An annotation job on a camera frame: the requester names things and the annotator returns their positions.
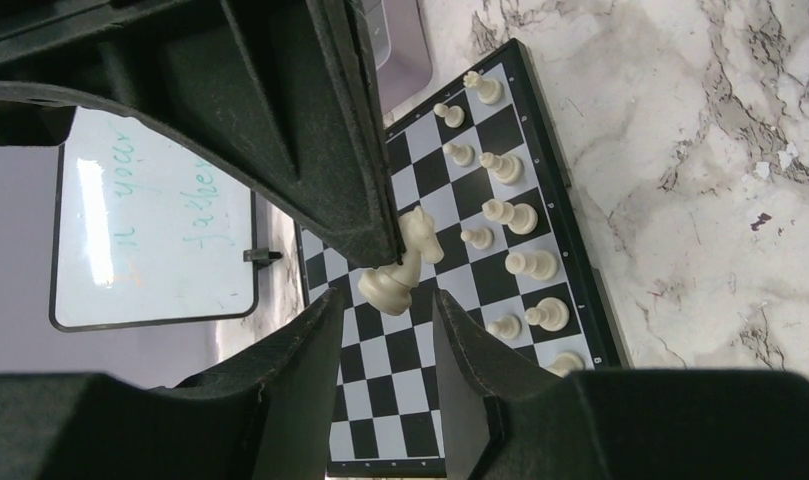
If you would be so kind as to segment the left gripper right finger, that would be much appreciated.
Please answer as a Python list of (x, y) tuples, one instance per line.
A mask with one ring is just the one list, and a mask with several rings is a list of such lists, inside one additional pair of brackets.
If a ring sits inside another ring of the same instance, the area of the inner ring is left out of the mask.
[(809, 381), (771, 370), (540, 368), (433, 297), (450, 479), (809, 479)]

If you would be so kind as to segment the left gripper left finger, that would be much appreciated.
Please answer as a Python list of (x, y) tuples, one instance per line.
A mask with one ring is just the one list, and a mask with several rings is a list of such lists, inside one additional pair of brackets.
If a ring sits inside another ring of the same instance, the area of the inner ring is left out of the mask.
[(321, 479), (344, 296), (173, 388), (0, 374), (0, 479)]

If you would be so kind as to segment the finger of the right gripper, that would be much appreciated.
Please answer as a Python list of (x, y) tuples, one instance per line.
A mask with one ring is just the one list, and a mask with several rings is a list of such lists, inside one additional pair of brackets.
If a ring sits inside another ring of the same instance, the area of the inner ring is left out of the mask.
[(352, 264), (401, 260), (359, 1), (0, 1), (0, 147), (57, 146), (77, 108), (139, 120)]

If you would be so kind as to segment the white knight chess piece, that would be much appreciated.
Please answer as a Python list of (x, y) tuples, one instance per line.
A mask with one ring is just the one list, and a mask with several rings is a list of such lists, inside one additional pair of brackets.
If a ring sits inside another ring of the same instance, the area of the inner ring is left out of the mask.
[(580, 355), (566, 351), (558, 354), (554, 361), (546, 367), (546, 370), (563, 378), (574, 371), (584, 370), (585, 368), (585, 361)]

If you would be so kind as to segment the white pawn chess piece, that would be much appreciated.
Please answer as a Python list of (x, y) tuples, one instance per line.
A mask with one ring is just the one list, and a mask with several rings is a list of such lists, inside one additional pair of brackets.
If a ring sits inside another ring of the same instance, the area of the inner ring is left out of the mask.
[(439, 117), (448, 128), (459, 128), (466, 119), (466, 113), (459, 105), (447, 105), (437, 103), (433, 107), (433, 113)]

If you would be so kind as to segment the white queen chess piece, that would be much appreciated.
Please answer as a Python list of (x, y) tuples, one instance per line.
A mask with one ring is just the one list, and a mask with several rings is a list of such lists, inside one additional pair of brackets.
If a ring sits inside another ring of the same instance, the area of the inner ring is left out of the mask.
[(538, 225), (538, 214), (529, 204), (490, 199), (482, 204), (482, 212), (487, 220), (507, 226), (516, 235), (527, 235)]

